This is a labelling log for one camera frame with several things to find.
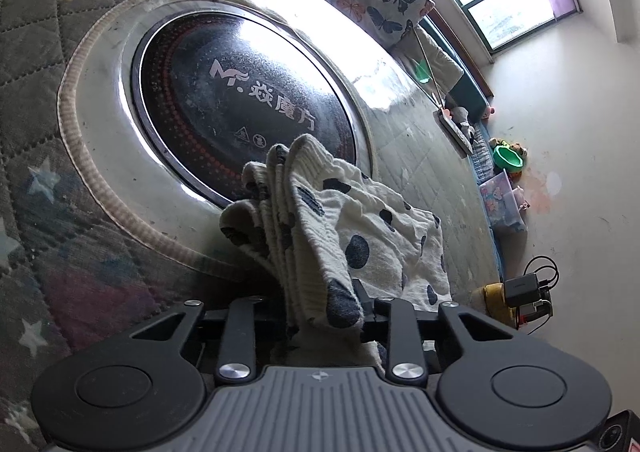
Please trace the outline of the white cushion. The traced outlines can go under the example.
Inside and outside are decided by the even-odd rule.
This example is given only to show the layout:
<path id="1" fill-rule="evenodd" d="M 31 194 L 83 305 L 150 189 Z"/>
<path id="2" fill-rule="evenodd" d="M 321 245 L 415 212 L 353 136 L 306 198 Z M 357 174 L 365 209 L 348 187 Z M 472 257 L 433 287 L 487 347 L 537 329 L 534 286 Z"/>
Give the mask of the white cushion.
<path id="1" fill-rule="evenodd" d="M 420 40 L 428 64 L 431 65 L 431 69 L 434 71 L 440 90 L 444 94 L 449 94 L 459 80 L 462 79 L 464 75 L 463 68 L 434 41 L 434 38 L 422 26 L 416 26 L 414 32 L 416 33 L 416 38 Z"/>

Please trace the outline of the grey quilted star table cover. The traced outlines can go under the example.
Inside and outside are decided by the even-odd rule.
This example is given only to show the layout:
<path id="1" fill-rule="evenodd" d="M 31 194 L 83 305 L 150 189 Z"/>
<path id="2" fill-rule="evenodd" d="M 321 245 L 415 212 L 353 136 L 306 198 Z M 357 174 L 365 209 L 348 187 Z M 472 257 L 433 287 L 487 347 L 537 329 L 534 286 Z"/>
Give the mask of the grey quilted star table cover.
<path id="1" fill-rule="evenodd" d="M 67 96 L 110 26 L 143 33 L 163 4 L 222 0 L 1 0 L 1 446 L 43 442 L 29 403 L 50 364 L 183 297 L 219 298 L 253 272 L 218 209 L 160 161 L 128 106 L 127 74 L 82 116 Z M 442 218 L 460 298 L 497 266 L 475 179 L 434 102 L 323 0 L 228 0 L 262 12 L 321 58 L 364 123 L 361 165 Z"/>

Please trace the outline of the teal sofa bench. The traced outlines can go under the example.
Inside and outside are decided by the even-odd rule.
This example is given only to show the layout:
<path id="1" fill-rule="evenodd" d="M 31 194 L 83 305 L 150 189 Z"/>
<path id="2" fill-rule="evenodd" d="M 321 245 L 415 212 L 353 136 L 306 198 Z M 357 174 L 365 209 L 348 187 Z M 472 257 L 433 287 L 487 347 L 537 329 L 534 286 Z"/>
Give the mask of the teal sofa bench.
<path id="1" fill-rule="evenodd" d="M 480 121 L 488 105 L 487 96 L 478 81 L 480 71 L 471 68 L 471 59 L 463 53 L 461 42 L 454 39 L 454 33 L 436 10 L 428 12 L 420 25 L 432 36 L 435 44 L 462 68 L 461 78 L 446 94 L 446 105 L 460 104 L 469 111 L 470 123 L 476 128 L 471 165 L 477 183 L 484 182 L 492 177 L 494 171 L 489 157 L 488 131 Z"/>

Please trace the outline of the clear plastic storage box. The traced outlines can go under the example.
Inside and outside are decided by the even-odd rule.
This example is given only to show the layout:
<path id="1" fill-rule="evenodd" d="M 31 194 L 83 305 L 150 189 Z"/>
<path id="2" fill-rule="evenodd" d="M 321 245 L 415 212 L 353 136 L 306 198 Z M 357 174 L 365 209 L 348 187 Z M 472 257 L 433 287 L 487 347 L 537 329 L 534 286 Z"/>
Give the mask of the clear plastic storage box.
<path id="1" fill-rule="evenodd" d="M 480 184 L 480 196 L 492 230 L 498 233 L 527 231 L 522 217 L 524 192 L 519 186 L 512 186 L 505 170 Z"/>

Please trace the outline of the round black induction cooktop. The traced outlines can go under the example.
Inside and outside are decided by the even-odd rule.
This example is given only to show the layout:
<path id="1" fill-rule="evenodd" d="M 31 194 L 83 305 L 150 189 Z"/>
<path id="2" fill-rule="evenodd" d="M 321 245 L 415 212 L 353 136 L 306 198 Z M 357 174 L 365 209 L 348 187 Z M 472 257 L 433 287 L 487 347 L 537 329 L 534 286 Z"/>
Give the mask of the round black induction cooktop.
<path id="1" fill-rule="evenodd" d="M 134 54 L 131 91 L 154 149 L 220 208 L 245 198 L 246 163 L 302 134 L 357 160 L 352 99 L 315 53 L 262 19 L 201 11 L 156 23 Z"/>

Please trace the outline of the yellow toy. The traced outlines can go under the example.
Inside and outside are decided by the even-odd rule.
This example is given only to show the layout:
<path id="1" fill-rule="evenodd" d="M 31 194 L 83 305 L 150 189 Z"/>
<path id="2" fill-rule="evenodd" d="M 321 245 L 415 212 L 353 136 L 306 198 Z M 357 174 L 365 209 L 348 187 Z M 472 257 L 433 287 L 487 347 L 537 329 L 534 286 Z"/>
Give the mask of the yellow toy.
<path id="1" fill-rule="evenodd" d="M 506 305 L 503 284 L 484 285 L 471 294 L 470 306 L 478 312 L 486 314 L 510 328 L 517 328 L 515 309 Z"/>

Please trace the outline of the white polka dot garment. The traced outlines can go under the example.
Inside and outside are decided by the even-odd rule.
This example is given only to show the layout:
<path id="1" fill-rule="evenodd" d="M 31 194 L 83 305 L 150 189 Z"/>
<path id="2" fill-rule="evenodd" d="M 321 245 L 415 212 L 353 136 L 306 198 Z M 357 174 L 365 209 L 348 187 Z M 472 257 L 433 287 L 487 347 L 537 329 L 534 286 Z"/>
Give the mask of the white polka dot garment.
<path id="1" fill-rule="evenodd" d="M 361 339 L 355 281 L 373 298 L 406 300 L 418 311 L 450 300 L 440 219 L 310 134 L 247 163 L 242 183 L 246 198 L 222 211 L 219 227 L 284 291 L 293 333 L 286 364 L 382 366 L 382 342 Z"/>

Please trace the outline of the green plastic bowl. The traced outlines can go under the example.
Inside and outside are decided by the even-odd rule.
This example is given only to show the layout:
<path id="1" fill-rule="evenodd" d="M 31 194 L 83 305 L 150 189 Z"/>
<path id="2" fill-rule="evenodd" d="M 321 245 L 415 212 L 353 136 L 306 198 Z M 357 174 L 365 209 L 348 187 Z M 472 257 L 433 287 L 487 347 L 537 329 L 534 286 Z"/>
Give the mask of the green plastic bowl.
<path id="1" fill-rule="evenodd" d="M 523 157 L 521 157 L 518 152 L 512 150 L 510 146 L 505 146 L 504 144 L 498 144 L 498 146 L 495 147 L 492 151 L 492 157 L 498 168 L 511 174 L 521 172 L 525 166 Z"/>

